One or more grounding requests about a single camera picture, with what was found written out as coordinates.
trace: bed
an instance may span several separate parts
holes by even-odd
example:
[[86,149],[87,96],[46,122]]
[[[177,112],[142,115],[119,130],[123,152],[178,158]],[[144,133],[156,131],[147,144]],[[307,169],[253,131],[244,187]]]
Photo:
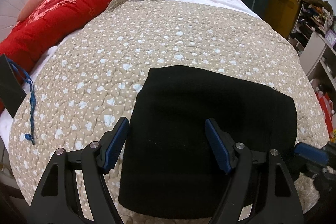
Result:
[[[112,0],[82,30],[48,49],[31,73],[37,97],[36,145],[24,138],[30,130],[29,94],[14,119],[6,111],[0,116],[1,137],[26,201],[31,203],[56,148],[82,149],[119,117],[130,118],[149,68],[168,65],[199,67],[274,87],[295,101],[297,142],[321,148],[328,141],[295,50],[240,0]],[[152,221],[118,205],[122,155],[105,177],[116,207],[124,223]],[[77,182],[83,213],[92,219],[79,171]],[[306,212],[318,193],[307,177],[295,185]]]

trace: red bag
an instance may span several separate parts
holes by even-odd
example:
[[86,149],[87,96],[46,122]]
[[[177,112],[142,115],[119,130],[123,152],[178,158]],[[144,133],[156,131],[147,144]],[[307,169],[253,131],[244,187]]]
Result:
[[333,109],[334,109],[334,104],[330,100],[328,93],[323,95],[321,91],[315,92],[316,97],[319,101],[319,104],[321,106],[324,119],[325,119],[325,124],[327,125],[327,130],[329,133],[329,138],[333,138],[332,132],[334,130],[333,125],[332,125],[332,116],[333,116]]
[[[5,54],[31,72],[42,54],[69,33],[102,13],[111,0],[45,0],[24,21],[18,22],[0,43]],[[0,113],[3,105],[0,102]]]

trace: black fabric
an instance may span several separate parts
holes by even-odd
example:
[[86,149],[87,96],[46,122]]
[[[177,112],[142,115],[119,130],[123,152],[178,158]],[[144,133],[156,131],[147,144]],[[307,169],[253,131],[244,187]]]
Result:
[[296,140],[292,98],[265,85],[186,66],[151,68],[130,120],[119,202],[145,215],[213,215],[228,183],[204,122],[213,117],[251,150],[286,160]]
[[300,32],[292,32],[289,35],[293,39],[296,38],[302,44],[302,46],[304,46],[304,47],[307,46],[308,39],[302,33],[300,33]]
[[299,27],[300,32],[302,32],[307,38],[310,39],[313,31],[310,30],[306,25],[302,25]]
[[8,196],[5,186],[7,185],[0,183],[0,223],[27,224],[27,220]]
[[11,65],[4,54],[0,55],[0,101],[14,118],[26,92],[18,83]]

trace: blue cord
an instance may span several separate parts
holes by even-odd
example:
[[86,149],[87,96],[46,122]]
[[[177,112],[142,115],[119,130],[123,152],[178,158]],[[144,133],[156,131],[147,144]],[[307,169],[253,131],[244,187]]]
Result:
[[[35,140],[34,140],[34,111],[36,107],[36,97],[35,97],[35,91],[34,91],[34,83],[33,80],[30,78],[29,74],[21,68],[18,64],[16,64],[13,60],[7,58],[7,61],[9,64],[11,64],[13,70],[15,70],[21,78],[29,84],[29,89],[30,89],[30,125],[31,125],[31,134],[25,134],[25,139],[28,141],[31,141],[33,145],[35,145]],[[22,75],[20,74],[19,70],[21,70],[26,78],[23,78]]]

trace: shelf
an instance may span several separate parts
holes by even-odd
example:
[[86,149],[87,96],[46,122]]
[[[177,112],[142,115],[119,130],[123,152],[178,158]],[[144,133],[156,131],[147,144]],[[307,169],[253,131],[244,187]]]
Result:
[[329,44],[329,42],[322,36],[322,35],[320,35],[320,34],[318,34],[321,38],[322,38],[322,40],[323,40],[323,42],[329,47],[329,49],[333,52],[333,54],[336,56],[336,51],[333,49],[333,47]]
[[305,24],[309,30],[311,30],[312,32],[315,32],[309,25]]
[[301,32],[300,29],[299,29],[298,27],[296,27],[295,30],[298,31],[299,33],[301,33],[305,38],[307,38],[307,39],[309,40],[309,38],[306,37],[306,35],[305,35],[303,32]]
[[324,31],[324,27],[323,27],[323,25],[320,23],[320,22],[318,22],[315,18],[313,18],[313,17],[310,17],[312,20],[313,20],[313,22],[315,22],[318,26],[320,26],[321,28],[322,28],[322,31]]
[[305,47],[300,43],[299,40],[297,40],[296,38],[294,38],[294,40],[297,42],[296,46],[300,45],[303,49],[305,49]]
[[331,75],[330,71],[327,69],[327,65],[322,60],[320,60],[320,63],[322,65],[323,69],[325,70],[325,73],[327,74],[331,84],[333,85],[334,90],[336,90],[336,82],[335,82],[333,76]]

